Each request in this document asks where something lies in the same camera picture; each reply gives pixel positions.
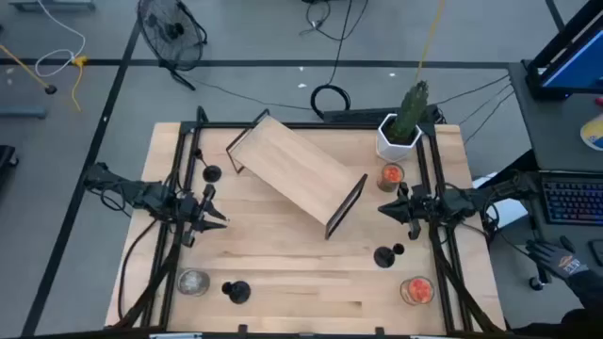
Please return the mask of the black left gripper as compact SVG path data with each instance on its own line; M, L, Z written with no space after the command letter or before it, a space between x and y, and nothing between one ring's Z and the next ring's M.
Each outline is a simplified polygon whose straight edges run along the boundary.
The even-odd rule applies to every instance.
M212 200L216 194L213 185L207 184L204 188L203 198L199 202L192 192L188 192L179 200L177 219L190 224L190 228L183 232L181 242L184 246L191 248L195 242L195 233L203 233L211 230L225 229L226 225L205 220L205 213L213 218L229 221L229 218L219 212Z

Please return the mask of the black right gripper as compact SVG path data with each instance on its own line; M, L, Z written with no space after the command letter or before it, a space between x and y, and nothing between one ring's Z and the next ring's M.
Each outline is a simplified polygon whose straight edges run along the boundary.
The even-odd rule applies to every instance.
M378 210L398 222L408 223L409 239L417 240L421 232L419 221L430 222L439 217L437 201L424 185L409 187L405 182L399 185L398 197L401 199L381 205Z

